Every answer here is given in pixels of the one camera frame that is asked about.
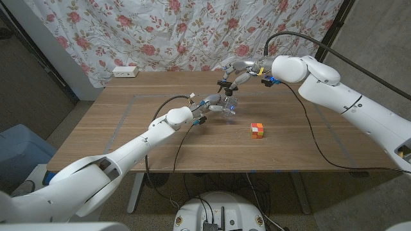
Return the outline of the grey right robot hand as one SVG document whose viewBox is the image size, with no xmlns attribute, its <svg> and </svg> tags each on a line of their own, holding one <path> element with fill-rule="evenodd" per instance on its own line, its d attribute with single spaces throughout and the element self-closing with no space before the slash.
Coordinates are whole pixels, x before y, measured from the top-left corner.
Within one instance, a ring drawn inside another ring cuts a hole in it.
<svg viewBox="0 0 411 231">
<path fill-rule="evenodd" d="M 247 82 L 252 76 L 262 75 L 270 72 L 274 58 L 247 58 L 237 60 L 231 64 L 225 66 L 225 74 L 223 76 L 223 82 L 225 83 L 231 73 L 234 71 L 242 72 L 243 74 L 238 76 L 230 85 L 229 89 L 233 90 L 238 85 Z"/>
</svg>

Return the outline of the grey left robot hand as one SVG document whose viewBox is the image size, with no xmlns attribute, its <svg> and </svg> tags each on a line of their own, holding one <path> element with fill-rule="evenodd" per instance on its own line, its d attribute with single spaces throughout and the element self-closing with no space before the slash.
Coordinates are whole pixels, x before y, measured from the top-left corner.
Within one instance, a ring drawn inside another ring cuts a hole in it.
<svg viewBox="0 0 411 231">
<path fill-rule="evenodd" d="M 237 99 L 225 94 L 213 94 L 204 98 L 199 104 L 190 106 L 193 117 L 200 118 L 208 112 L 218 112 L 223 117 L 235 115 L 234 109 L 237 107 Z"/>
</svg>

